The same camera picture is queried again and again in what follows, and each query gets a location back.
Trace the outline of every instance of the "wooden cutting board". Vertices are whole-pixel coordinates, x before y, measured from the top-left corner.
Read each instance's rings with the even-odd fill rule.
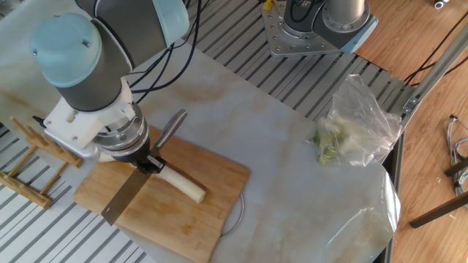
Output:
[[[152,142],[159,133],[159,130],[150,128]],[[161,157],[171,168],[206,190],[203,202],[197,204],[169,183],[151,177],[116,224],[194,262],[206,263],[250,171],[175,137],[163,147]],[[77,189],[73,199],[100,214],[134,169],[117,161],[99,163]]]

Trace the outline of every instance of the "plastic bag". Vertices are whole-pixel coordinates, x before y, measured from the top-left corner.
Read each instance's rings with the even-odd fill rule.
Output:
[[[359,75],[349,75],[332,102],[327,118],[318,120],[309,140],[318,147],[318,162],[366,166],[385,158],[400,137],[401,118],[380,109]]]

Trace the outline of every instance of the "black cable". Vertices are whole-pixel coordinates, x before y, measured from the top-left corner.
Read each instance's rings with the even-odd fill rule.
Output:
[[[291,5],[290,5],[290,17],[291,17],[291,20],[292,20],[293,22],[295,22],[295,23],[300,23],[300,22],[304,21],[304,20],[309,16],[310,12],[312,11],[312,8],[314,7],[315,0],[312,0],[312,2],[311,2],[311,4],[310,4],[310,7],[309,7],[309,9],[307,10],[306,14],[305,14],[301,19],[299,19],[299,20],[296,20],[296,19],[294,18],[294,15],[292,14],[292,13],[293,13],[293,7],[295,6],[295,5],[294,5],[294,2],[292,2]]]
[[[207,0],[205,5],[201,9],[201,12],[203,12],[203,10],[205,9],[205,7],[208,5],[209,2],[210,2],[210,0]],[[185,43],[187,43],[187,41],[189,40],[190,35],[192,34],[192,31],[193,31],[194,27],[195,27],[195,23],[193,23],[192,27],[190,28],[189,34],[187,35],[187,38],[184,40],[184,42],[182,44],[178,45],[175,48],[180,48],[181,46],[185,45]]]
[[[133,88],[135,87],[135,85],[137,85],[142,79],[144,79],[146,76],[148,76],[148,74],[150,74],[154,68],[156,68],[156,66],[159,64],[159,62],[161,62],[161,60],[166,56],[167,52],[169,52],[169,49],[166,49],[164,51],[164,53],[158,57],[158,59],[153,62],[150,67],[148,67],[146,69],[146,71],[144,71],[145,74],[141,75],[136,81],[134,81],[132,84],[130,84],[130,88]]]
[[[423,67],[420,71],[415,71],[411,73],[407,78],[404,79],[404,81],[406,82],[411,76],[416,76],[417,73],[422,72],[423,70],[432,68],[435,64],[436,63],[434,62],[433,64]]]
[[[468,56],[466,58],[464,58],[462,61],[460,61],[460,63],[458,63],[457,65],[455,65],[453,68],[449,69],[444,75],[449,75],[450,73],[452,73],[455,69],[458,69],[463,63],[467,62],[468,61]],[[420,83],[414,83],[414,84],[411,84],[411,86],[415,86],[415,85],[419,85]]]
[[[42,128],[47,128],[44,124],[44,119],[38,116],[33,115],[32,118],[36,120]]]
[[[207,2],[205,3],[205,5],[204,5],[204,6],[202,7],[202,9],[201,9],[201,12],[203,12],[203,10],[205,9],[205,7],[208,6],[208,3],[209,3],[209,2],[210,2],[210,0],[207,0]],[[187,43],[187,40],[189,40],[189,37],[190,37],[190,35],[192,34],[193,28],[194,28],[194,27],[195,27],[195,23],[193,23],[192,28],[190,29],[190,32],[189,32],[189,34],[187,35],[187,38],[184,40],[184,42],[183,42],[182,44],[178,45],[178,46],[175,47],[175,48],[180,48],[181,46],[185,45],[185,43]],[[149,72],[151,72],[151,71],[154,69],[154,67],[156,67],[156,66],[158,65],[158,63],[164,58],[164,55],[165,55],[165,53],[162,54],[162,57],[161,57],[160,59],[158,58],[158,61],[155,61],[155,62],[154,62],[155,65],[154,65],[154,64],[150,65],[145,71],[142,71],[142,72],[130,72],[130,73],[128,73],[127,75],[142,74],[142,73],[147,73],[147,72],[148,72],[148,74],[149,74]],[[140,81],[141,81],[141,80],[137,80],[137,82],[135,81],[135,85],[138,84]]]
[[[166,67],[167,65],[169,64],[169,60],[170,60],[170,56],[173,54],[173,51],[174,51],[174,44],[172,44],[169,48],[169,54],[167,55],[167,58],[166,58],[166,62],[164,63],[164,66],[162,67],[161,69],[161,72],[159,73],[159,76],[156,78],[156,80],[153,82],[153,84],[151,85],[151,87],[153,88],[156,83],[159,81],[159,79],[162,77],[162,74],[164,73],[164,71],[166,70]],[[138,100],[137,100],[137,104],[140,103],[146,96],[148,96],[149,94],[149,91],[146,91],[145,94],[143,94],[143,96],[141,96]]]
[[[187,59],[187,62],[185,63],[185,65],[181,69],[181,71],[172,80],[168,81],[167,83],[165,83],[165,84],[163,84],[161,86],[154,87],[154,88],[147,88],[147,89],[138,90],[138,91],[132,91],[133,94],[140,94],[140,93],[145,93],[145,92],[148,92],[148,91],[158,91],[158,90],[160,90],[162,88],[166,88],[167,86],[171,85],[178,78],[180,78],[182,76],[182,74],[185,72],[185,70],[189,66],[190,61],[192,60],[193,53],[195,52],[195,46],[197,45],[198,29],[200,27],[200,13],[201,13],[201,8],[202,8],[201,5],[202,5],[202,0],[198,0],[197,20],[195,21],[196,26],[195,26],[195,35],[194,35],[194,39],[193,39],[192,49],[190,50],[190,54],[189,54],[189,57]]]
[[[429,55],[429,57],[424,61],[424,63],[421,64],[421,66],[419,67],[419,69],[415,72],[413,72],[413,74],[411,74],[410,76],[407,77],[407,81],[405,83],[405,85],[408,85],[410,84],[411,80],[416,76],[417,73],[423,71],[423,67],[424,65],[426,65],[426,63],[429,62],[429,60],[435,55],[435,53],[440,49],[440,47],[442,47],[442,45],[444,44],[444,42],[448,39],[448,37],[453,33],[453,31],[455,30],[455,28],[458,27],[458,25],[463,21],[463,19],[465,19],[465,17],[468,16],[468,12],[466,12],[461,18],[460,20],[458,20],[458,22],[452,27],[451,30],[449,30],[449,32],[447,33],[447,35],[445,35],[444,39],[439,43],[439,45],[436,47],[436,49],[434,49],[434,51],[432,51],[431,55]]]

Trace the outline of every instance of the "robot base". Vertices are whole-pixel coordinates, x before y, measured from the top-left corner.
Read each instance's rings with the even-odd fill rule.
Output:
[[[268,46],[274,57],[334,54],[340,51],[319,35],[299,32],[284,21],[285,1],[275,1],[271,10],[262,9]]]

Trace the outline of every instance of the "knife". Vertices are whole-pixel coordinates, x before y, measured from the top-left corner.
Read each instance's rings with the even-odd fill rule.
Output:
[[[151,149],[151,153],[148,154],[147,159],[153,166],[154,171],[157,173],[161,172],[166,165],[166,161],[161,158],[159,151],[174,135],[186,116],[186,110],[179,110],[163,128]],[[109,225],[112,226],[117,221],[117,218],[125,211],[133,198],[135,198],[141,188],[145,185],[146,181],[151,177],[151,174],[152,172],[142,172],[142,170],[137,167],[137,169],[135,169],[135,171],[133,171],[127,178],[122,187],[101,212],[102,217],[109,223]]]

